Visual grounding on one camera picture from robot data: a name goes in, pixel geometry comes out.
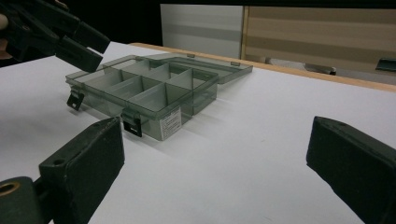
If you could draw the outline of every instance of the black robotic claw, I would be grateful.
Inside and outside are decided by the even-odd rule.
[[[0,0],[0,13],[8,18],[8,27],[0,37],[8,41],[7,52],[23,61],[29,48],[55,55],[67,63],[94,72],[110,40],[79,18],[64,5],[43,0]]]

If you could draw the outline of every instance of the beige wall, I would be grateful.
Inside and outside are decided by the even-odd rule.
[[[396,58],[395,9],[247,7],[242,58],[375,71]]]

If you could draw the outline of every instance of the table surface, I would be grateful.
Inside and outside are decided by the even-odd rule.
[[[103,63],[164,50],[175,51],[112,42]],[[40,162],[107,118],[66,105],[74,72],[56,57],[0,68],[1,180],[37,179]],[[255,63],[165,141],[123,132],[125,164],[90,223],[362,223],[306,166],[313,118],[396,148],[395,111],[394,86]]]

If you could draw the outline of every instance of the plastic organizer box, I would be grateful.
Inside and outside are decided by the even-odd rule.
[[[124,130],[165,140],[217,97],[218,84],[250,73],[252,66],[191,54],[129,55],[93,73],[66,76],[67,104],[121,116]]]

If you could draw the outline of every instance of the background wall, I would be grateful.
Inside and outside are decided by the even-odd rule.
[[[161,5],[163,45],[239,58],[243,7]]]

